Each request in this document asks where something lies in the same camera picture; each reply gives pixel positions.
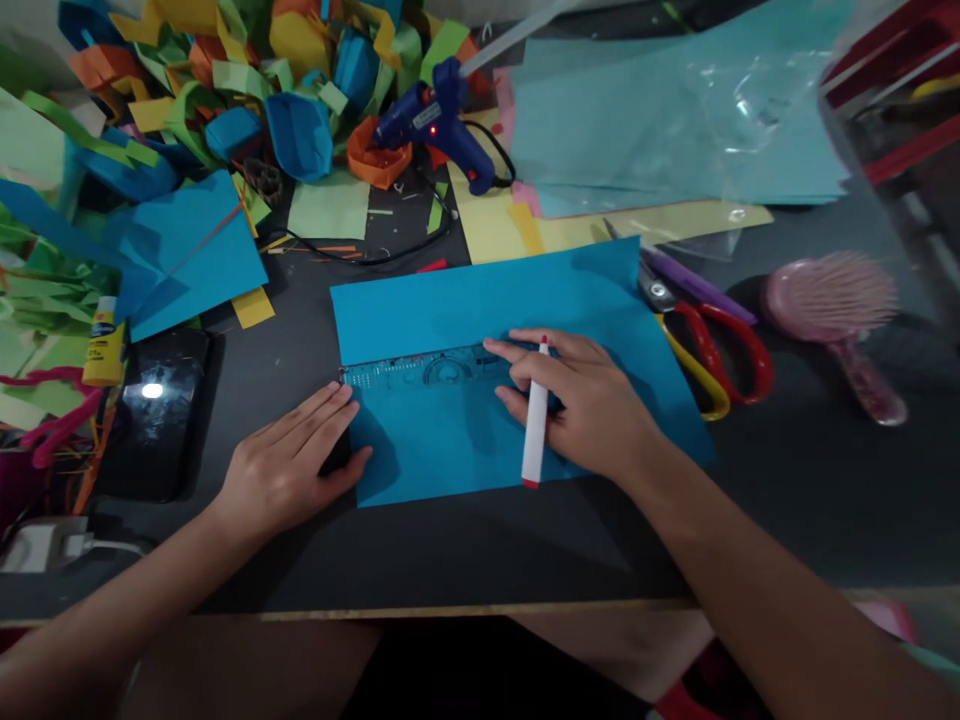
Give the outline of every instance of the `white marker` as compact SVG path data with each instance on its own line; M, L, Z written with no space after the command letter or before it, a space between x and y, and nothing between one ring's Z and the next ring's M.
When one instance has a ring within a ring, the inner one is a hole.
M547 336L540 341L540 354L549 355ZM530 381L530 400L527 406L527 433L523 438L523 484L529 488L540 485L543 466L543 440L547 432L547 395L543 385Z

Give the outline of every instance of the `yellow scissors handle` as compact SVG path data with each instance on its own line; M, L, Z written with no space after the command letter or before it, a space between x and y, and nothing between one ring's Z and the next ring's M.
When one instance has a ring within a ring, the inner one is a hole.
M714 379L713 375L707 372L706 368L703 367L693 355L687 352L683 345L677 342L677 339L673 337L667 329L667 324L663 321L663 315L657 314L656 318L657 322L660 323L660 327L663 328L663 332L666 334L667 341L670 343L673 354L677 356L677 360L690 371L690 374L697 379L697 382L703 385L703 388L709 393L710 398L713 400L713 410L700 413L700 416L706 422L713 422L725 418L730 414L730 396L727 395L726 390L720 386L720 383Z

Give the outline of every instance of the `teal paper sheet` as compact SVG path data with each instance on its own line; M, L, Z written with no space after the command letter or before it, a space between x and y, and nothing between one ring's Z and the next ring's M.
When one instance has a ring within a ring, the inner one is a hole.
M462 347L514 327L593 337L625 369L664 432L697 462L713 447L690 388L637 290L638 242L626 238L562 253L331 290L344 365ZM351 445L372 445L357 487L361 507L521 485L523 428L475 381L357 392ZM547 480L586 474L549 450Z
M842 194L815 87L853 5L771 0L682 39L528 41L511 71L519 177L743 201Z
M230 173L219 170L202 182L110 217L103 231L106 246L172 276L134 314L133 342L267 282L243 212L234 213L214 233L239 202Z
M77 258L92 260L123 274L117 298L118 322L138 311L146 298L164 281L166 275L148 264L130 259L113 248L104 247L86 233L73 227L59 212L50 207L27 185L0 180L0 203L13 216L30 227L61 252Z

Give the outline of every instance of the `hand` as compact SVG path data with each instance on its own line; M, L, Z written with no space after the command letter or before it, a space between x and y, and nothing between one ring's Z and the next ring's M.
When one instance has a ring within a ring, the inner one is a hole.
M651 455L672 447L637 397L627 376L599 344L582 335L538 328L511 330L510 339L540 343L546 335L559 358L512 343L486 339L483 346L512 364L510 377L522 392L535 380L560 398L564 409L547 418L547 443L577 465L621 487L648 465ZM496 390L521 425L527 399L508 387Z
M226 527L266 541L316 515L352 488L373 454L366 447L346 467L317 477L360 409L353 388L332 382L298 408L241 442L213 501Z

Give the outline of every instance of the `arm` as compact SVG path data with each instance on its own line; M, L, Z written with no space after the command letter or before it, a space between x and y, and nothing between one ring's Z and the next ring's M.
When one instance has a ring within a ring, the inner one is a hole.
M277 533L353 487L372 450L318 478L357 414L331 383L237 447L219 495L167 542L0 657L0 717L105 715L151 641Z
M546 386L565 410L557 452L619 485L650 521L704 613L780 720L960 717L960 698L750 520L659 431L626 376L593 341L549 329L561 358L488 340L521 390ZM526 399L497 389L511 415Z

